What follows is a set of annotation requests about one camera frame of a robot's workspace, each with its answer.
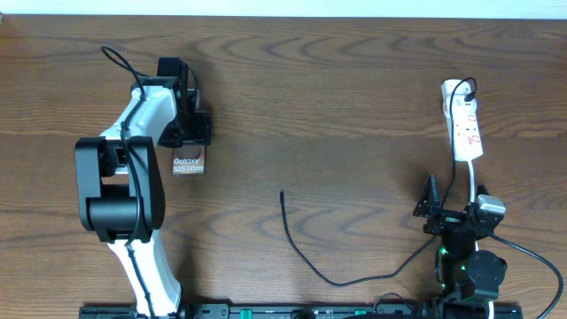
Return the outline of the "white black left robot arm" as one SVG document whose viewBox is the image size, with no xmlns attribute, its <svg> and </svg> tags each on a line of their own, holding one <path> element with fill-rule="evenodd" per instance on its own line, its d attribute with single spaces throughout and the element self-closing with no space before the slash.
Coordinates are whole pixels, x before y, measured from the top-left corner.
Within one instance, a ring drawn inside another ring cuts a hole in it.
<svg viewBox="0 0 567 319">
<path fill-rule="evenodd" d="M 132 318 L 190 317 L 161 238 L 166 199 L 156 149 L 172 150 L 173 175 L 204 174 L 211 121 L 198 107 L 186 76 L 139 76 L 118 120 L 74 147 L 82 226 L 124 268 L 136 297 Z"/>
</svg>

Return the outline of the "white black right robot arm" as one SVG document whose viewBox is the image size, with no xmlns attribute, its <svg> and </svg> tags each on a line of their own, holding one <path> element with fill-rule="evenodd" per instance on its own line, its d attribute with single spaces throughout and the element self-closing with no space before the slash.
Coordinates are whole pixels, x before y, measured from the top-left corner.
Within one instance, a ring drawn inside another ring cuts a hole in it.
<svg viewBox="0 0 567 319">
<path fill-rule="evenodd" d="M 500 198 L 484 185 L 462 211 L 443 208 L 435 177 L 428 176 L 413 215 L 426 220 L 423 232 L 441 239 L 435 274 L 442 293 L 430 304 L 434 318 L 482 318 L 490 315 L 489 303 L 499 297 L 507 262 L 487 250 L 478 250 L 505 216 Z"/>
</svg>

